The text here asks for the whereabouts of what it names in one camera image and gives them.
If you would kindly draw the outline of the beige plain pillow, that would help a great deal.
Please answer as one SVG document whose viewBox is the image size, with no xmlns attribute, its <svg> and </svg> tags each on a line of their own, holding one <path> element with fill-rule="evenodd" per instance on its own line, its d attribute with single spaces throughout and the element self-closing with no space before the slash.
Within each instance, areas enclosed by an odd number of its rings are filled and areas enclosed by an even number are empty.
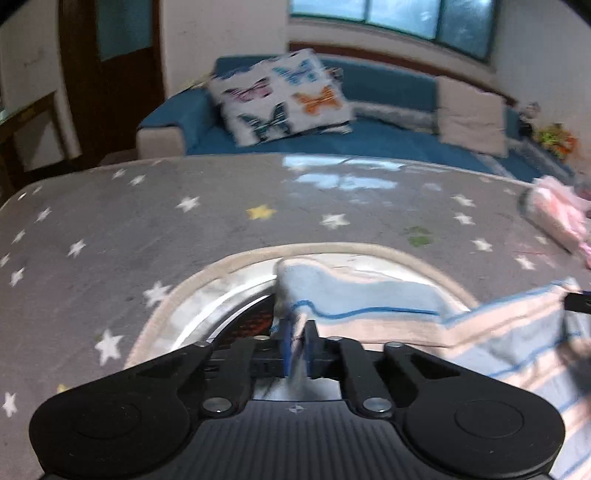
<svg viewBox="0 0 591 480">
<path fill-rule="evenodd" d="M 442 143 L 506 158 L 505 100 L 467 83 L 439 76 L 437 129 Z"/>
</svg>

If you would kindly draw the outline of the dark wooden door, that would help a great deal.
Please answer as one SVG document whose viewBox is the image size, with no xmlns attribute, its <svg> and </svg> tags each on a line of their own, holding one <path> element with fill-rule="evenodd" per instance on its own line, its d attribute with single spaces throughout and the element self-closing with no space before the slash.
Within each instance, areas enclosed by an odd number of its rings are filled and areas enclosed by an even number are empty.
<svg viewBox="0 0 591 480">
<path fill-rule="evenodd" d="M 159 1 L 59 1 L 58 39 L 70 114 L 87 165 L 135 147 L 164 101 Z"/>
</svg>

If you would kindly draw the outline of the blue striped knit garment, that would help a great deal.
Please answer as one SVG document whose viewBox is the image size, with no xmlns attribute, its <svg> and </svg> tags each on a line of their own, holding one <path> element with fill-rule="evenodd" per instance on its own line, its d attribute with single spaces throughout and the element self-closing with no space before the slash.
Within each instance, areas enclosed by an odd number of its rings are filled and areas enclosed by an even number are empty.
<svg viewBox="0 0 591 480">
<path fill-rule="evenodd" d="M 431 285 L 297 257 L 276 264 L 276 317 L 367 347 L 405 343 L 541 396 L 566 427 L 552 475 L 587 479 L 590 317 L 565 305 L 577 290 L 566 279 L 457 312 Z"/>
</svg>

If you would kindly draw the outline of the grey star tablecloth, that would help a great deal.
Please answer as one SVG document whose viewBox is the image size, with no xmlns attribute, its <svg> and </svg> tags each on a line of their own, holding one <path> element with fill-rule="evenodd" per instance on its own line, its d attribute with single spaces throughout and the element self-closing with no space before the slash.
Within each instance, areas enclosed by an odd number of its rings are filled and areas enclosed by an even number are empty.
<svg viewBox="0 0 591 480">
<path fill-rule="evenodd" d="M 524 183 L 365 157 L 137 161 L 48 179 L 1 209 L 1 475 L 36 479 L 36 407 L 120 370 L 150 315 L 226 256 L 351 242 L 413 255 L 482 302 L 590 273 L 528 223 Z"/>
</svg>

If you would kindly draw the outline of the blue sofa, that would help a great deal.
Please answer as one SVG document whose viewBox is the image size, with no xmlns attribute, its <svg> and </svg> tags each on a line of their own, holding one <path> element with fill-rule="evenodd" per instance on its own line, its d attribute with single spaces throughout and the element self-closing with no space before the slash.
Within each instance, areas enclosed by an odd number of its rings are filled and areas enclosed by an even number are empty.
<svg viewBox="0 0 591 480">
<path fill-rule="evenodd" d="M 356 106 L 349 133 L 321 132 L 239 147 L 204 88 L 178 93 L 139 125 L 140 158 L 205 154 L 293 153 L 366 156 L 422 161 L 531 182 L 545 175 L 567 185 L 574 171 L 519 134 L 518 113 L 505 111 L 509 153 L 505 158 L 442 143 L 434 133 L 436 81 L 420 73 L 366 61 L 327 58 L 342 71 L 342 92 Z"/>
</svg>

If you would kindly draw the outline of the butterfly print pillow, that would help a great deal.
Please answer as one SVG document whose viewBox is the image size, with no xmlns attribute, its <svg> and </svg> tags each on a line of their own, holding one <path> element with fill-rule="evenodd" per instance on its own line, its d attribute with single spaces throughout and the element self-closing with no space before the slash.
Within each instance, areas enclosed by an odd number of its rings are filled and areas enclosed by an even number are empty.
<svg viewBox="0 0 591 480">
<path fill-rule="evenodd" d="M 348 134 L 355 121 L 341 82 L 311 49 L 215 75 L 207 90 L 239 147 L 301 134 Z"/>
</svg>

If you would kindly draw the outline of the green framed window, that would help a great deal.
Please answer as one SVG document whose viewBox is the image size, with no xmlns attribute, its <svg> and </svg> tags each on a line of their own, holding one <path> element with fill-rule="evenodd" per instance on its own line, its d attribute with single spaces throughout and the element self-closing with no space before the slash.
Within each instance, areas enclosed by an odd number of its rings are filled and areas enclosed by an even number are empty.
<svg viewBox="0 0 591 480">
<path fill-rule="evenodd" d="M 498 3 L 491 0 L 291 1 L 290 14 L 339 20 L 428 40 L 474 60 L 490 59 Z"/>
</svg>

